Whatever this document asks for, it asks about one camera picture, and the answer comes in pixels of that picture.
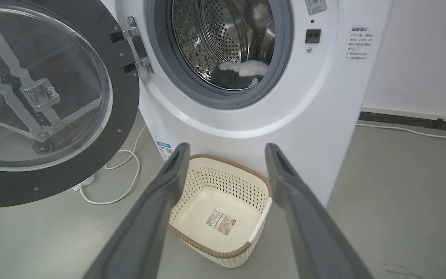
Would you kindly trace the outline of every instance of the barcode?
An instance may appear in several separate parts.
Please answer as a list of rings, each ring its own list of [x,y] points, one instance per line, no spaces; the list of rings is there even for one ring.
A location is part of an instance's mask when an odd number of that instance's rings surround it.
[[[214,218],[216,217],[216,213],[211,213],[211,216],[209,216],[209,219],[206,221],[206,224],[207,225],[209,225],[213,220],[214,220]]]

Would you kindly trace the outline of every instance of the baseboard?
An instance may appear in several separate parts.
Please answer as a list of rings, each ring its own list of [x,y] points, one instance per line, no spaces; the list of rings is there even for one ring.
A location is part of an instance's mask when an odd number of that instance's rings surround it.
[[[420,118],[420,119],[443,120],[446,122],[446,116],[444,116],[444,115],[425,114],[425,113],[403,111],[403,110],[391,110],[391,109],[383,109],[383,108],[377,108],[377,107],[372,107],[372,106],[363,106],[362,111],[363,112],[371,112],[371,113],[396,115],[396,116],[405,116],[405,117],[412,117],[412,118]]]
[[[393,111],[383,110],[385,113],[393,113]],[[446,131],[446,121],[442,118],[428,119],[428,118],[418,118],[410,116],[400,116],[385,113],[375,113],[375,112],[361,112],[359,115],[359,120],[372,121],[372,122],[382,122],[390,124],[400,124],[414,127],[425,127],[429,129],[439,129]]]

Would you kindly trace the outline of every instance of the sticker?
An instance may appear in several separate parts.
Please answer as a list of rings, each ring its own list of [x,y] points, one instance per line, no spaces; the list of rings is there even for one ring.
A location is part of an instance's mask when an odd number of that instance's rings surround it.
[[[228,236],[228,234],[230,233],[230,231],[232,231],[232,228],[236,222],[237,220],[224,214],[223,212],[218,210],[213,210],[208,220],[206,221],[206,224],[211,228],[213,228],[214,230],[217,230],[220,233],[223,233],[224,235]]]
[[[160,143],[159,141],[156,141],[156,143],[158,144],[158,148],[163,156],[163,160],[168,161],[173,153],[172,147],[166,143]]]
[[[356,25],[349,32],[349,43],[345,59],[367,61],[371,55],[373,32],[369,27]]]
[[[306,5],[309,10],[309,14],[315,14],[326,10],[326,3],[324,0],[306,0]]]

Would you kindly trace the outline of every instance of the laundry basket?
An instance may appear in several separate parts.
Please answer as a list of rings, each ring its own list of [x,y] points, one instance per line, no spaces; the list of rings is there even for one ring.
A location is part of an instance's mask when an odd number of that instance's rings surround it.
[[[193,155],[168,230],[211,261],[236,268],[256,246],[271,202],[262,174],[216,156]]]

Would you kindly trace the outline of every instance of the washing machine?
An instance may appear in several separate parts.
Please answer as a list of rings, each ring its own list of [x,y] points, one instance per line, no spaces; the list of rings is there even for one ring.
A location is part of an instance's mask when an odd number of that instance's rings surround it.
[[[267,175],[275,143],[326,205],[391,3],[0,0],[0,207],[93,175],[138,109],[164,160]]]

